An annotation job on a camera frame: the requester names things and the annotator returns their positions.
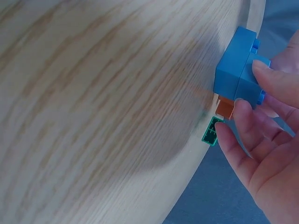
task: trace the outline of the hand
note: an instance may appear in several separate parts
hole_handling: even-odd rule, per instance
[[[291,38],[287,48],[271,59],[271,68],[299,74],[299,30]],[[259,108],[270,117],[278,116],[267,103],[259,106]]]
[[[235,102],[234,120],[248,156],[233,132],[215,125],[220,147],[236,175],[273,224],[299,223],[299,76],[254,61],[253,72],[268,93],[265,102],[296,133],[292,137],[262,110]]]

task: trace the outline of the table top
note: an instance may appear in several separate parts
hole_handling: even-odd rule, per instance
[[[262,0],[2,0],[0,223],[161,223],[208,145],[214,70]]]

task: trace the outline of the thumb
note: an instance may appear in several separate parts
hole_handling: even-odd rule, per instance
[[[289,106],[299,108],[298,74],[273,70],[261,61],[254,61],[252,70],[266,93]]]

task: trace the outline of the plastic block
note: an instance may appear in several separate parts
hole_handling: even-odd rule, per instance
[[[262,90],[262,92],[258,98],[257,105],[262,105],[263,100],[265,99],[265,96],[266,96],[266,92],[264,90]]]
[[[224,117],[225,119],[230,120],[233,115],[234,105],[231,105],[225,101],[220,101],[216,114]]]
[[[215,130],[215,124],[217,122],[223,122],[223,120],[217,118],[217,117],[212,117],[212,120],[210,121],[210,124],[205,132],[205,135],[202,138],[202,141],[214,146],[217,142],[217,134]]]
[[[239,78],[253,47],[253,51],[259,47],[256,33],[238,27],[217,65],[214,82],[215,93],[231,100],[234,99]]]
[[[258,85],[256,78],[252,72],[252,62],[253,60],[259,60],[264,62],[266,65],[270,66],[270,60],[262,56],[250,53],[244,70],[241,74],[240,81],[235,93],[234,100],[237,98],[242,98],[247,100],[252,108],[254,109],[258,103],[263,101],[263,93],[261,87]]]

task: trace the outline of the blue lego brick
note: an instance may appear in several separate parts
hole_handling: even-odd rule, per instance
[[[264,62],[266,65],[270,66],[270,60],[262,56],[250,53],[246,61],[244,70],[240,76],[240,81],[235,92],[234,100],[237,98],[242,98],[247,100],[252,108],[255,108],[257,104],[263,102],[265,96],[264,91],[258,85],[256,78],[252,72],[252,63],[253,60],[259,60]]]
[[[262,90],[262,92],[258,98],[257,105],[262,105],[263,100],[265,99],[265,96],[266,96],[266,92],[264,90]]]
[[[241,73],[251,51],[257,53],[260,42],[256,33],[238,27],[217,65],[214,82],[214,92],[233,100]]]

